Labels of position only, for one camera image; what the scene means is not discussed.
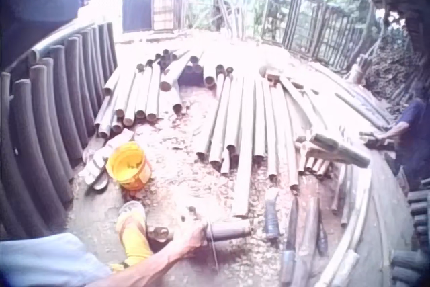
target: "hand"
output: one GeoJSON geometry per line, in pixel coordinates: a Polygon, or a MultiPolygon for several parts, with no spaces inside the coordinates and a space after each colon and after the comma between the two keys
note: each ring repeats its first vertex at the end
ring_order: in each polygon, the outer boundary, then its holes
{"type": "Polygon", "coordinates": [[[175,231],[172,241],[181,249],[183,257],[192,255],[194,250],[207,244],[208,223],[200,219],[194,207],[190,207],[188,212],[181,217],[181,228],[175,231]]]}

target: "bamboo pole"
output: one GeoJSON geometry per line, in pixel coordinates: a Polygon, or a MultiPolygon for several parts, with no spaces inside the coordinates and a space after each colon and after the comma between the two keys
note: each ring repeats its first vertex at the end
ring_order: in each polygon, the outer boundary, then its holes
{"type": "MultiPolygon", "coordinates": [[[[0,131],[0,155],[1,155],[1,182],[6,196],[13,197],[8,199],[11,209],[16,212],[19,224],[24,229],[26,235],[31,238],[44,237],[48,235],[48,229],[40,213],[34,206],[34,202],[24,183],[23,177],[19,172],[14,153],[14,146],[11,141],[9,131],[9,97],[10,97],[9,73],[1,73],[1,131],[0,131]]],[[[6,219],[2,213],[2,222],[6,226],[6,219]]]]}
{"type": "Polygon", "coordinates": [[[95,132],[94,115],[96,112],[93,112],[93,109],[91,107],[91,100],[89,99],[87,79],[85,76],[85,63],[84,63],[84,59],[83,59],[82,35],[78,34],[75,37],[77,37],[78,41],[79,41],[79,48],[78,48],[78,50],[79,50],[79,57],[78,57],[79,86],[80,86],[80,92],[81,92],[83,117],[84,117],[84,121],[85,121],[85,127],[87,129],[87,134],[89,136],[92,136],[95,132]]]}
{"type": "Polygon", "coordinates": [[[292,287],[307,286],[318,235],[319,198],[311,198],[304,225],[302,244],[297,252],[292,287]]]}
{"type": "Polygon", "coordinates": [[[19,146],[22,147],[19,151],[19,161],[21,165],[25,165],[22,171],[25,174],[26,185],[45,223],[52,231],[59,232],[66,225],[67,215],[40,150],[32,111],[30,80],[16,81],[13,85],[13,95],[13,115],[19,134],[19,146]]]}
{"type": "Polygon", "coordinates": [[[73,194],[52,135],[46,92],[47,74],[44,65],[34,65],[30,68],[34,125],[46,170],[58,197],[66,206],[73,199],[73,194]]]}
{"type": "Polygon", "coordinates": [[[224,151],[224,141],[226,136],[226,122],[228,112],[228,100],[230,98],[231,77],[226,77],[220,105],[216,116],[212,143],[210,146],[209,162],[215,169],[221,168],[222,152],[224,151]]]}
{"type": "Polygon", "coordinates": [[[69,158],[67,157],[66,147],[62,140],[60,126],[58,123],[58,117],[56,115],[55,108],[55,96],[54,96],[54,61],[51,58],[43,58],[40,60],[40,64],[46,67],[46,86],[47,86],[47,96],[48,96],[48,111],[49,120],[52,129],[52,135],[54,137],[54,142],[56,144],[56,150],[58,156],[61,160],[62,168],[67,179],[72,179],[74,176],[72,167],[69,163],[69,158]]]}
{"type": "Polygon", "coordinates": [[[50,49],[50,56],[54,60],[53,74],[55,108],[67,156],[69,156],[69,159],[80,159],[83,151],[75,127],[75,122],[73,121],[69,90],[67,88],[64,49],[64,46],[61,45],[53,46],[50,49]]]}
{"type": "Polygon", "coordinates": [[[248,213],[255,108],[254,78],[245,77],[243,83],[240,148],[241,156],[239,158],[236,182],[234,183],[234,198],[232,203],[232,215],[240,218],[246,217],[248,213]]]}
{"type": "Polygon", "coordinates": [[[263,80],[255,78],[255,130],[253,156],[256,162],[261,163],[266,156],[266,118],[263,94],[263,80]]]}
{"type": "Polygon", "coordinates": [[[267,134],[267,176],[273,181],[277,178],[276,128],[269,82],[263,80],[265,120],[267,134]]]}
{"type": "Polygon", "coordinates": [[[157,121],[159,114],[160,73],[160,66],[154,64],[148,90],[148,103],[146,104],[146,119],[149,122],[157,121]]]}
{"type": "Polygon", "coordinates": [[[117,85],[116,91],[118,92],[118,97],[115,102],[115,115],[120,118],[123,118],[126,114],[128,100],[130,98],[130,94],[133,87],[134,78],[138,70],[134,70],[132,72],[128,72],[127,75],[124,75],[123,82],[117,85]]]}
{"type": "Polygon", "coordinates": [[[66,77],[69,90],[70,104],[75,121],[75,127],[81,145],[88,145],[87,129],[85,127],[85,119],[82,110],[81,87],[79,85],[79,39],[76,37],[66,40],[64,55],[66,57],[66,77]]]}
{"type": "Polygon", "coordinates": [[[136,118],[143,119],[146,116],[146,106],[148,103],[148,93],[152,75],[153,68],[146,67],[143,71],[142,83],[140,84],[138,99],[136,102],[136,118]]]}
{"type": "Polygon", "coordinates": [[[230,151],[230,154],[235,153],[239,144],[242,95],[243,77],[234,75],[231,85],[230,98],[228,101],[227,125],[224,141],[224,146],[230,151]]]}

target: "yellow plastic container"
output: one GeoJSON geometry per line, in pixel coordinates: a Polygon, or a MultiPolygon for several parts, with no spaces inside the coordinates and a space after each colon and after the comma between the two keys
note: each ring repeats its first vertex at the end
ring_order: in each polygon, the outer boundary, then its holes
{"type": "Polygon", "coordinates": [[[141,190],[151,178],[151,165],[137,142],[119,146],[107,161],[109,176],[127,190],[141,190]]]}

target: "foot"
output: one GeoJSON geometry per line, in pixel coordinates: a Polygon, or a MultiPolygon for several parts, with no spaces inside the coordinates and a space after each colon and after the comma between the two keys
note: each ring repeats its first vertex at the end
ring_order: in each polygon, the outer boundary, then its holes
{"type": "Polygon", "coordinates": [[[391,172],[393,173],[393,175],[397,176],[398,171],[400,169],[397,167],[396,159],[392,158],[388,153],[384,154],[384,158],[385,158],[385,161],[387,162],[389,168],[391,169],[391,172]]]}

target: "fence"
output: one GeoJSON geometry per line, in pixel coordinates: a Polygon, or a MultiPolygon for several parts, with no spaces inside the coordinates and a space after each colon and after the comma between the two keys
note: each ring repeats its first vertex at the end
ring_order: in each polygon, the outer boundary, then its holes
{"type": "Polygon", "coordinates": [[[341,71],[362,33],[354,18],[323,0],[267,0],[261,39],[341,71]]]}

